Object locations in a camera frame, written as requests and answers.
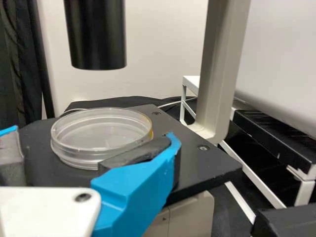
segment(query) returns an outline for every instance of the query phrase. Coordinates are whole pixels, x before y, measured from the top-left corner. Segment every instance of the white wall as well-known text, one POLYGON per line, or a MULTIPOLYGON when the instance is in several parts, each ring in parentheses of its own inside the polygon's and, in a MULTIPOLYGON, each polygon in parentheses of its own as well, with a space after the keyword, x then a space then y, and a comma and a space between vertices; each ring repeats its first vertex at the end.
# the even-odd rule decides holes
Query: white wall
POLYGON ((199 75, 207 0, 126 0, 127 67, 71 66, 63 0, 38 0, 56 115, 77 100, 181 94, 183 75, 199 75))
POLYGON ((316 138, 315 0, 252 0, 236 95, 316 138))

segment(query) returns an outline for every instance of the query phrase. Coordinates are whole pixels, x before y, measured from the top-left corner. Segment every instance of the petri dish lid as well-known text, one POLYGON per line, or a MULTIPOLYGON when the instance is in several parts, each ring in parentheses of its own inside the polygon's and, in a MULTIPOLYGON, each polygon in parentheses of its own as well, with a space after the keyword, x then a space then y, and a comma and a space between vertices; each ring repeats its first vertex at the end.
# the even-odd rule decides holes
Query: petri dish lid
POLYGON ((97 170, 98 162, 153 138, 144 114, 123 108, 99 108, 61 117, 51 128, 51 148, 75 168, 97 170))

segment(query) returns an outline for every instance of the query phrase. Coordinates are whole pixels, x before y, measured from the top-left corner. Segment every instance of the black cloth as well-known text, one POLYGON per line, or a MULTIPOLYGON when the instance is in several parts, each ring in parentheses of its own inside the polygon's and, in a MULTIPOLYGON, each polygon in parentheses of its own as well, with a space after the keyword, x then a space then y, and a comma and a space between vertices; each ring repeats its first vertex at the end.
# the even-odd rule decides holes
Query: black cloth
MULTIPOLYGON (((110 98, 110 99, 103 99, 103 100, 91 100, 91 101, 76 101, 72 102, 64 112, 64 115, 69 113, 75 112, 75 109, 90 109, 90 108, 100 108, 100 107, 121 107, 127 108, 132 106, 139 106, 139 105, 146 105, 146 104, 153 104, 156 106, 162 106, 168 103, 180 101, 180 96, 169 97, 165 99, 156 99, 144 96, 129 96, 129 97, 117 97, 117 98, 110 98)), ((195 111, 197 107, 197 99, 191 100, 187 102, 189 106, 195 111)), ((174 119, 179 120, 180 117, 180 103, 166 106, 161 108, 163 111, 168 113, 174 119)), ((194 122, 193 117, 185 111, 185 121, 187 124, 191 124, 194 122)))
POLYGON ((0 93, 6 95, 6 104, 11 111, 4 111, 3 106, 0 108, 5 113, 0 119, 3 121, 6 116, 8 120, 2 122, 3 126, 16 124, 23 127, 41 119, 41 68, 36 51, 32 4, 32 0, 0 0, 0 21, 5 35, 5 40, 0 44, 0 53, 2 57, 3 52, 7 52, 5 61, 9 63, 9 66, 0 64, 0 71, 4 67, 9 70, 6 75, 1 74, 0 84, 5 81, 10 85, 10 90, 4 91, 2 87, 0 93))

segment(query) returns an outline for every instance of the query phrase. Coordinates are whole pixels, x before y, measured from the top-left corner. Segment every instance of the black fabric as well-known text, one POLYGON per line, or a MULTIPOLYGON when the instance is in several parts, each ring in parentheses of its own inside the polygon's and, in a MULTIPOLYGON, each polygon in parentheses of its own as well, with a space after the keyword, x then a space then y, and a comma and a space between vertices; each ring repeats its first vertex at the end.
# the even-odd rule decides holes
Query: black fabric
POLYGON ((13 94, 11 65, 5 44, 4 27, 2 21, 0 21, 0 129, 12 126, 18 122, 13 94))
POLYGON ((42 90, 29 4, 25 0, 0 1, 6 39, 6 45, 1 47, 6 46, 11 71, 11 77, 6 79, 13 85, 11 106, 18 113, 14 123, 20 127, 41 119, 42 90))
POLYGON ((250 236, 252 225, 226 186, 219 186, 209 192, 215 199, 211 236, 250 236))
MULTIPOLYGON (((88 108, 100 108, 100 107, 121 107, 127 108, 132 106, 139 106, 139 105, 146 105, 146 104, 153 104, 156 106, 161 106, 164 104, 168 104, 171 102, 180 101, 181 97, 169 97, 165 99, 156 99, 144 96, 130 96, 130 97, 117 97, 117 98, 110 98, 104 100, 91 100, 91 101, 77 101, 72 102, 64 112, 64 115, 71 112, 75 112, 75 109, 88 109, 88 108)), ((197 107, 197 100, 191 100, 187 102, 189 106, 195 111, 197 107)), ((180 103, 175 105, 170 105, 161 108, 163 111, 171 115, 174 119, 179 120, 180 117, 180 103)), ((194 122, 193 117, 185 111, 185 121, 187 124, 191 124, 194 122)))

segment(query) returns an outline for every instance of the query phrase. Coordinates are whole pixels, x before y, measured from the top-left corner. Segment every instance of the white metal frame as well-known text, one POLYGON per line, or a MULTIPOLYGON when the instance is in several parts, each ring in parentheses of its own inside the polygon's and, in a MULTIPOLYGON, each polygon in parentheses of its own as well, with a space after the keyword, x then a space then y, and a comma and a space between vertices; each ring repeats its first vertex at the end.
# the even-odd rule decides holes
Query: white metal frame
POLYGON ((285 204, 271 191, 271 189, 258 177, 258 175, 235 153, 235 151, 225 142, 220 143, 221 147, 232 158, 239 161, 242 164, 242 170, 245 175, 253 182, 253 184, 261 191, 266 199, 276 209, 286 208, 285 204))
MULTIPOLYGON (((182 96, 181 96, 181 107, 180 107, 180 122, 187 125, 184 121, 184 111, 187 109, 188 104, 184 101, 186 98, 186 91, 189 89, 196 96, 198 96, 199 88, 199 76, 184 76, 182 81, 182 96)), ((242 101, 235 100, 231 108, 230 120, 233 120, 236 110, 249 110, 252 109, 248 104, 242 101)), ((285 208, 285 204, 269 189, 267 185, 251 170, 251 168, 228 146, 224 141, 220 143, 223 149, 233 158, 242 163, 244 173, 250 178, 250 180, 256 185, 261 193, 269 200, 269 202, 275 208, 285 208)), ((297 194, 294 206, 306 205, 309 203, 313 190, 315 188, 316 179, 316 165, 312 165, 309 172, 306 174, 300 169, 294 169, 289 166, 286 168, 291 172, 299 181, 301 186, 297 194)))
POLYGON ((250 2, 208 2, 197 115, 188 128, 213 144, 227 135, 250 2))

